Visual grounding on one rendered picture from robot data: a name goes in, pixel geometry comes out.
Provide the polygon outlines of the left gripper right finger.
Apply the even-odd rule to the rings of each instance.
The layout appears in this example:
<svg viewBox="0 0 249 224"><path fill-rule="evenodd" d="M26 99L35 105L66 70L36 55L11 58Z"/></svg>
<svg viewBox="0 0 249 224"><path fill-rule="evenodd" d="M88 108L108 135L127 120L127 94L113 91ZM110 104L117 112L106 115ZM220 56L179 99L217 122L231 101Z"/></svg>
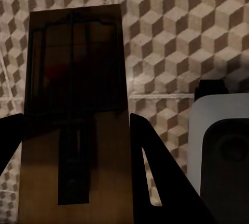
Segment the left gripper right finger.
<svg viewBox="0 0 249 224"><path fill-rule="evenodd" d="M134 224L218 224L150 122L130 115ZM142 148L162 206L150 203Z"/></svg>

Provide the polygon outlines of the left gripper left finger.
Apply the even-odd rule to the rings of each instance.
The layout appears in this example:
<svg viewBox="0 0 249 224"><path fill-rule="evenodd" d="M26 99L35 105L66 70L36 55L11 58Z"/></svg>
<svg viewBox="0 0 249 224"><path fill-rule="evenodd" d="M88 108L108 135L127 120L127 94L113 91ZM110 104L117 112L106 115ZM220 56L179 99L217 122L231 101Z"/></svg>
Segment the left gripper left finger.
<svg viewBox="0 0 249 224"><path fill-rule="evenodd" d="M23 140L23 113L0 119L0 175Z"/></svg>

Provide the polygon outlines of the mousetrap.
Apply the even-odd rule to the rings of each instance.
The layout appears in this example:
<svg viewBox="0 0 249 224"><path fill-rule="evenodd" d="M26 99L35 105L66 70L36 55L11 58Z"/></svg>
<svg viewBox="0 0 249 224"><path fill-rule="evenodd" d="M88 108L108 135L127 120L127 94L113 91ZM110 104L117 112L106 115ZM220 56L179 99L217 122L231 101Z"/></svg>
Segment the mousetrap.
<svg viewBox="0 0 249 224"><path fill-rule="evenodd" d="M121 4L30 12L17 224L134 224Z"/></svg>

